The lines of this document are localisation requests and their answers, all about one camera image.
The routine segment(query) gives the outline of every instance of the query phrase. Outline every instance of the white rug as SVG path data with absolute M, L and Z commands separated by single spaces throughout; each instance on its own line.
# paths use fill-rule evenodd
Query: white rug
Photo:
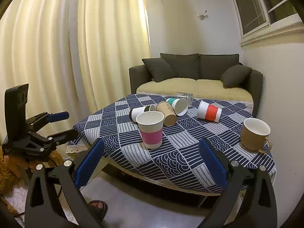
M 26 195 L 27 186 L 25 185 L 24 181 L 21 180 L 18 184 L 14 186 L 13 191 L 10 194 L 4 196 L 4 199 L 9 204 L 11 204 L 18 213 L 22 213 L 25 209 Z M 72 211 L 69 208 L 69 205 L 67 204 L 63 193 L 61 193 L 59 200 L 67 219 L 75 224 L 78 224 Z M 20 216 L 19 218 L 16 218 L 16 220 L 22 227 L 24 227 L 24 215 Z

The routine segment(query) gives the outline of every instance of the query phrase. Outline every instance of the gray floor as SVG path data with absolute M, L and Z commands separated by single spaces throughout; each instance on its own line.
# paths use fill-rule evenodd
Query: gray floor
M 87 201 L 108 204 L 106 228 L 196 228 L 209 210 L 182 206 L 157 199 L 100 172 L 84 189 Z M 227 222 L 234 220 L 240 200 Z

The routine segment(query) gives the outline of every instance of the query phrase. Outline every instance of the blue patterned tablecloth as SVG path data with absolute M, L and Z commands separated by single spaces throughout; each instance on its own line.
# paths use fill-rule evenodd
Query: blue patterned tablecloth
M 242 123 L 252 117 L 242 102 L 193 99 L 193 107 L 178 117 L 175 125 L 164 126 L 162 146 L 147 150 L 138 125 L 130 121 L 129 111 L 170 97 L 145 94 L 124 97 L 75 124 L 74 129 L 80 136 L 69 145 L 77 145 L 83 139 L 90 145 L 102 138 L 104 157 L 111 157 L 126 170 L 161 184 L 218 194 L 222 189 L 214 183 L 198 150 L 199 140 L 206 137 L 229 160 L 236 160 L 247 168 L 264 165 L 274 180 L 276 167 L 271 153 L 251 153 L 239 145 Z M 218 123 L 196 117 L 201 100 L 222 108 Z

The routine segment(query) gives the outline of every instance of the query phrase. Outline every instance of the hand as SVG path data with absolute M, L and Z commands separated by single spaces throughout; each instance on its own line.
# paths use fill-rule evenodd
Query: hand
M 7 168 L 14 173 L 14 175 L 18 178 L 22 178 L 22 172 L 19 167 L 23 169 L 31 168 L 31 172 L 34 171 L 36 166 L 39 164 L 37 161 L 27 162 L 23 157 L 20 156 L 4 156 L 4 164 Z

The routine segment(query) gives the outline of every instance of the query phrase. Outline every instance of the curtain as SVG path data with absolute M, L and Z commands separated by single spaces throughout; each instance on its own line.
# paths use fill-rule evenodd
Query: curtain
M 43 128 L 47 136 L 81 120 L 80 104 L 93 113 L 128 95 L 129 68 L 148 57 L 144 0 L 13 0 L 0 19 L 0 142 L 6 136 L 6 89 L 29 83 L 27 118 L 70 113 L 68 120 Z
M 68 36 L 69 0 L 13 0 L 0 20 L 0 139 L 6 136 L 4 92 L 29 83 L 27 118 L 68 111 L 66 121 L 41 130 L 47 136 L 81 119 Z
M 144 0 L 79 0 L 78 43 L 93 113 L 130 94 L 129 68 L 149 58 Z

